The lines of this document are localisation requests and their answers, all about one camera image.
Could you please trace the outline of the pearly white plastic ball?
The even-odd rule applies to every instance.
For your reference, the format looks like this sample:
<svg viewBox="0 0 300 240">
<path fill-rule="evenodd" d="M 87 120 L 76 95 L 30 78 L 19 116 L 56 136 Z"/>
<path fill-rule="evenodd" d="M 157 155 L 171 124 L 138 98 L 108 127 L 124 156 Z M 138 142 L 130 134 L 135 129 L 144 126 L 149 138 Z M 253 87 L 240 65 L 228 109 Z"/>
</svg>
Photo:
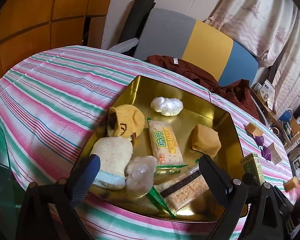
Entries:
<svg viewBox="0 0 300 240">
<path fill-rule="evenodd" d="M 177 98 L 157 97 L 151 101 L 151 108 L 163 116 L 176 116 L 184 108 L 181 100 Z"/>
</svg>

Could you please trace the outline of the wooden wardrobe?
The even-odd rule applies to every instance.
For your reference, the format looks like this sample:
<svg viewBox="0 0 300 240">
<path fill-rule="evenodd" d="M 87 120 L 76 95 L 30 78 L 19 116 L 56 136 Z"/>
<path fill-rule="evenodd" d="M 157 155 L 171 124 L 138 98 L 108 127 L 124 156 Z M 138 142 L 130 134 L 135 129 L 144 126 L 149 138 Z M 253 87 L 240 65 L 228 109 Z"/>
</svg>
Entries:
<svg viewBox="0 0 300 240">
<path fill-rule="evenodd" d="M 109 5 L 110 0 L 7 0 L 0 8 L 0 78 L 41 51 L 100 48 Z"/>
</svg>

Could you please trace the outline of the translucent plastic bag ball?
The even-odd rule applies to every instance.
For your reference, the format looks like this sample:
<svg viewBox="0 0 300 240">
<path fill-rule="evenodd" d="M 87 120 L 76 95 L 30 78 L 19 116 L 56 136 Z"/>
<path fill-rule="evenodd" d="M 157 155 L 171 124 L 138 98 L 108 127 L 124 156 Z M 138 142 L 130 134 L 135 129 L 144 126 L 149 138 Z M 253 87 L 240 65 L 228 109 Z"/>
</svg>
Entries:
<svg viewBox="0 0 300 240">
<path fill-rule="evenodd" d="M 153 187 L 157 159 L 152 156 L 133 158 L 126 168 L 126 191 L 130 198 L 141 198 Z"/>
</svg>

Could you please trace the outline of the white blue medicine box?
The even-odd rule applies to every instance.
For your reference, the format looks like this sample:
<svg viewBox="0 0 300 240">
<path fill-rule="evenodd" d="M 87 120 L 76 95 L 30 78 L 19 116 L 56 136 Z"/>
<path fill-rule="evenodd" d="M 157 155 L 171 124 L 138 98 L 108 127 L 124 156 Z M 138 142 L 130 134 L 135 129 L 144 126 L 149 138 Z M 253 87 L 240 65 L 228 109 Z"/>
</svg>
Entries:
<svg viewBox="0 0 300 240">
<path fill-rule="evenodd" d="M 275 87 L 269 80 L 265 80 L 257 91 L 257 95 L 266 103 L 270 103 L 271 99 L 275 94 Z"/>
</svg>

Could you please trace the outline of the white sock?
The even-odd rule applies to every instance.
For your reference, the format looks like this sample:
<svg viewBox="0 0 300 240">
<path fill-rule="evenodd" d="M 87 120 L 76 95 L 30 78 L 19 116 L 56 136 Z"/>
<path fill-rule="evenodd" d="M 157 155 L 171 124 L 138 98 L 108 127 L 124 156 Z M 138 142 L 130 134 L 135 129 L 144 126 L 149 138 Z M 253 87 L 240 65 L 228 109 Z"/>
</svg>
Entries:
<svg viewBox="0 0 300 240">
<path fill-rule="evenodd" d="M 93 185 L 110 190 L 120 190 L 126 185 L 125 169 L 132 154 L 132 143 L 123 137 L 105 137 L 93 145 L 90 154 L 98 155 L 100 170 Z"/>
</svg>

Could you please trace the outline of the grey yellow blue chair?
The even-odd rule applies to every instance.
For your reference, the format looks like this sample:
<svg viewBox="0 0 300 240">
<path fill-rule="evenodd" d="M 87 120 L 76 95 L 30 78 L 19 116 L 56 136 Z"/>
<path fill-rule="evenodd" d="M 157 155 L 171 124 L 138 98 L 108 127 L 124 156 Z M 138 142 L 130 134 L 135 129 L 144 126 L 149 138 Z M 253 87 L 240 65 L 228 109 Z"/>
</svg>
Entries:
<svg viewBox="0 0 300 240">
<path fill-rule="evenodd" d="M 134 49 L 142 61 L 151 55 L 187 61 L 210 73 L 221 86 L 237 80 L 252 82 L 258 62 L 229 36 L 179 12 L 154 8 L 139 38 L 131 38 L 110 48 L 116 53 Z"/>
</svg>

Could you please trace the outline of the green yellow tea box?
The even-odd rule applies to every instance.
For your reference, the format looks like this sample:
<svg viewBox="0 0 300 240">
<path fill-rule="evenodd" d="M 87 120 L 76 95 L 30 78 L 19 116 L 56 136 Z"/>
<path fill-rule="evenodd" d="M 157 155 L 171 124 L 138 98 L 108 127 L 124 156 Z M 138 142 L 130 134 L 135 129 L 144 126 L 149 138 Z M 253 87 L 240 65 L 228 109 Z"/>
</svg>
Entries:
<svg viewBox="0 0 300 240">
<path fill-rule="evenodd" d="M 244 174 L 251 174 L 252 178 L 258 183 L 258 185 L 262 185 L 265 182 L 259 157 L 256 153 L 250 153 L 242 158 L 241 165 Z"/>
</svg>

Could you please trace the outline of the black rolled mat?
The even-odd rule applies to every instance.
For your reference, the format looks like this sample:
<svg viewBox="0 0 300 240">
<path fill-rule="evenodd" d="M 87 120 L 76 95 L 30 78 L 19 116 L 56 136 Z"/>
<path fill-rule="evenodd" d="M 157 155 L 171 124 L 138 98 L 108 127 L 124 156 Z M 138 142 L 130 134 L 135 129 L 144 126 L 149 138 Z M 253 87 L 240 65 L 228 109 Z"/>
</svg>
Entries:
<svg viewBox="0 0 300 240">
<path fill-rule="evenodd" d="M 128 50 L 123 51 L 122 54 L 134 55 L 149 13 L 154 6 L 155 0 L 134 0 L 118 41 L 122 43 L 130 40 L 125 45 L 125 49 Z"/>
</svg>

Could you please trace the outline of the yellow bear sock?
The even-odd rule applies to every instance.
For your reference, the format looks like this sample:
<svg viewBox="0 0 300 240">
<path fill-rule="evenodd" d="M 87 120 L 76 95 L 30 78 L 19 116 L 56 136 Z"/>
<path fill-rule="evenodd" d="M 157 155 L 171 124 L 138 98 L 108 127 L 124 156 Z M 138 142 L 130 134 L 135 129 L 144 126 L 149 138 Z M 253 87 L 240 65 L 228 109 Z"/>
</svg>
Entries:
<svg viewBox="0 0 300 240">
<path fill-rule="evenodd" d="M 110 107 L 107 115 L 109 137 L 123 137 L 132 145 L 145 127 L 145 116 L 133 105 Z"/>
</svg>

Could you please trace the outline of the purple wrapper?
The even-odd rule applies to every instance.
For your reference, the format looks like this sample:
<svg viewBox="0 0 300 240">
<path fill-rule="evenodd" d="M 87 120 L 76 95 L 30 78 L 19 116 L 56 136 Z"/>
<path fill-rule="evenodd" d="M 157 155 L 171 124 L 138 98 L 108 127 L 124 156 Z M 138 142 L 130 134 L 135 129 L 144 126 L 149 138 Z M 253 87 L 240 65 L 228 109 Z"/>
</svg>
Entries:
<svg viewBox="0 0 300 240">
<path fill-rule="evenodd" d="M 256 142 L 257 146 L 260 148 L 261 155 L 267 161 L 271 161 L 271 151 L 267 148 L 264 144 L 264 137 L 263 136 L 254 136 L 254 141 Z"/>
</svg>

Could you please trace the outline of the wooden desk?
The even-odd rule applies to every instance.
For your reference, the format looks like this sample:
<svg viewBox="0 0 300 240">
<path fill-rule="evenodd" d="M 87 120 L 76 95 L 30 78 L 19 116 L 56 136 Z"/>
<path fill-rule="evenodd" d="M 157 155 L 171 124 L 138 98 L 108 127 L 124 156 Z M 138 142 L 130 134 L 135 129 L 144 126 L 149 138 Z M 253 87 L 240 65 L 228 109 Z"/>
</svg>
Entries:
<svg viewBox="0 0 300 240">
<path fill-rule="evenodd" d="M 281 140 L 282 144 L 286 143 L 283 136 L 283 126 L 278 120 L 277 116 L 271 111 L 267 104 L 258 96 L 258 94 L 251 88 L 251 98 L 253 99 L 256 108 L 258 109 L 258 115 L 261 122 Z"/>
</svg>

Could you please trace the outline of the large yellow sponge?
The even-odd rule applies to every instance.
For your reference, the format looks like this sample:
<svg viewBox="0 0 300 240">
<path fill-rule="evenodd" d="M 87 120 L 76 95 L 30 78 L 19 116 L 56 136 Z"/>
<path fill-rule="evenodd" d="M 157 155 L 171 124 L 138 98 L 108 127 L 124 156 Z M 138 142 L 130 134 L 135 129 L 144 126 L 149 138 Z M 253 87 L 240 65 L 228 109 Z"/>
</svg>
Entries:
<svg viewBox="0 0 300 240">
<path fill-rule="evenodd" d="M 289 181 L 285 182 L 283 184 L 283 187 L 285 189 L 286 192 L 290 192 L 293 189 L 295 189 L 299 184 L 299 180 L 296 176 L 294 176 L 292 179 L 290 179 Z"/>
</svg>

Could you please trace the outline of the Weidan cracker packet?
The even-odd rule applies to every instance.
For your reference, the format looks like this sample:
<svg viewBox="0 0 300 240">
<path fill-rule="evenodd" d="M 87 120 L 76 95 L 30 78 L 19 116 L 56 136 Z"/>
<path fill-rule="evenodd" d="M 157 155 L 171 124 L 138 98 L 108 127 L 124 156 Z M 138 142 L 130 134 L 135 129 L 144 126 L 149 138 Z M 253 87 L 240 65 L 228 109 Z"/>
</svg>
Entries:
<svg viewBox="0 0 300 240">
<path fill-rule="evenodd" d="M 147 119 L 153 156 L 163 168 L 183 167 L 183 160 L 172 125 L 169 122 Z"/>
</svg>

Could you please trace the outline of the tall yellow sponge block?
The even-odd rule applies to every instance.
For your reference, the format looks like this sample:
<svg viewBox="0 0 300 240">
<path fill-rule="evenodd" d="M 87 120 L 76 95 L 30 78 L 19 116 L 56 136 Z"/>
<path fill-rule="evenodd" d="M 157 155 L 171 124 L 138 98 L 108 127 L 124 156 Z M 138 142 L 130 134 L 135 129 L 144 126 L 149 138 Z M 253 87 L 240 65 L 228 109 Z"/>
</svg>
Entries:
<svg viewBox="0 0 300 240">
<path fill-rule="evenodd" d="M 195 151 L 215 157 L 221 149 L 218 132 L 207 126 L 196 124 L 192 133 L 191 147 Z"/>
</svg>

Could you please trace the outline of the brown striped cracker packet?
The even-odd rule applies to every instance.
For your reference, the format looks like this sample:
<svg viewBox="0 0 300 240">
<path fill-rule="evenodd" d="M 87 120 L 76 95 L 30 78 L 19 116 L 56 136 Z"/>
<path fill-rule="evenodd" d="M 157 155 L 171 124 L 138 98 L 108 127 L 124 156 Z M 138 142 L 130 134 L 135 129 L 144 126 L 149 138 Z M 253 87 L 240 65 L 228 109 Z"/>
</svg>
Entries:
<svg viewBox="0 0 300 240">
<path fill-rule="evenodd" d="M 197 164 L 174 179 L 154 185 L 147 195 L 155 205 L 162 207 L 172 218 L 175 218 L 179 210 L 208 189 Z"/>
</svg>

